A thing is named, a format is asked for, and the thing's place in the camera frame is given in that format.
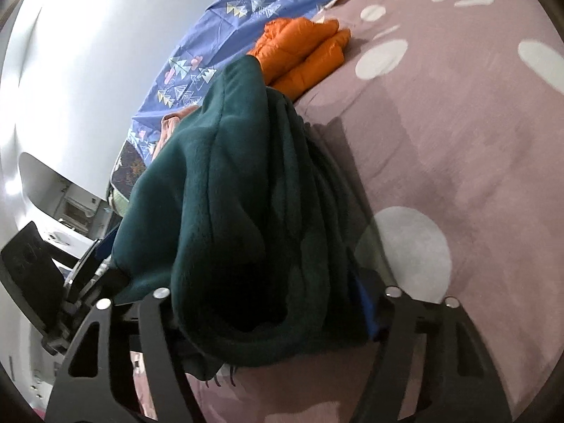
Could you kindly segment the blue tree-print sheet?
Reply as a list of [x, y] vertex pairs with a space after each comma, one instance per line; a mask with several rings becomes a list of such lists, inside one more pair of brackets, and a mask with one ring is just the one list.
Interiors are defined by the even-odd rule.
[[134, 114], [127, 141], [144, 164], [153, 159], [161, 137], [161, 118], [200, 105], [214, 75], [232, 59], [246, 54], [267, 22], [278, 17], [313, 17], [331, 0], [216, 0], [189, 28], [157, 75], [140, 110]]

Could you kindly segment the orange puffer jacket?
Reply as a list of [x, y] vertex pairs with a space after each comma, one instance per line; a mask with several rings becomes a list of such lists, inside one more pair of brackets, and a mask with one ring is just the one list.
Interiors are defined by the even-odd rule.
[[343, 65], [350, 39], [351, 31], [336, 19], [277, 18], [249, 54], [259, 61], [266, 85], [295, 101]]

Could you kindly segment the pink polka-dot bedspread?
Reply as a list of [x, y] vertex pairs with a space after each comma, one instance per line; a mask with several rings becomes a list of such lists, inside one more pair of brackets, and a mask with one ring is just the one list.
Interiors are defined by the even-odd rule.
[[559, 422], [563, 42], [539, 0], [339, 0], [343, 65], [296, 103], [357, 261], [457, 298], [517, 422]]

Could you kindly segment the dark green fleece coat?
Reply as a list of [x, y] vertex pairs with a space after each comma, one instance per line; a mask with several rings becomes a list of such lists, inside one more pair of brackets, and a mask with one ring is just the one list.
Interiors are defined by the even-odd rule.
[[118, 301], [168, 288], [184, 368], [201, 380], [358, 346], [368, 330], [349, 233], [333, 164], [246, 55], [136, 182], [112, 250], [128, 279]]

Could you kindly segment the pink quilted jacket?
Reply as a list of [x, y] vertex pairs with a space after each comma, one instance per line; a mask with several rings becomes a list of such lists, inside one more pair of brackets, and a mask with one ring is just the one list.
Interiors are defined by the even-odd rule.
[[181, 121], [184, 118], [191, 115], [192, 113], [194, 113], [195, 111], [197, 111], [198, 109], [199, 109], [198, 105], [190, 105], [184, 107], [181, 110], [178, 110], [177, 112], [170, 113], [161, 119], [161, 134], [159, 141], [153, 152], [152, 159], [156, 159], [158, 154], [161, 153], [161, 150], [164, 148], [164, 145], [168, 142], [168, 140], [170, 140], [171, 136], [174, 134], [176, 128], [179, 126]]

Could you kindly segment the dark tree-print pillow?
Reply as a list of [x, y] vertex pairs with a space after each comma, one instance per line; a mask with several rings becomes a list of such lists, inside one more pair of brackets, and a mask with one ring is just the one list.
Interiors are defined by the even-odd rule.
[[146, 165], [136, 148], [126, 140], [121, 146], [113, 172], [110, 176], [110, 184], [125, 199], [129, 200], [133, 187]]

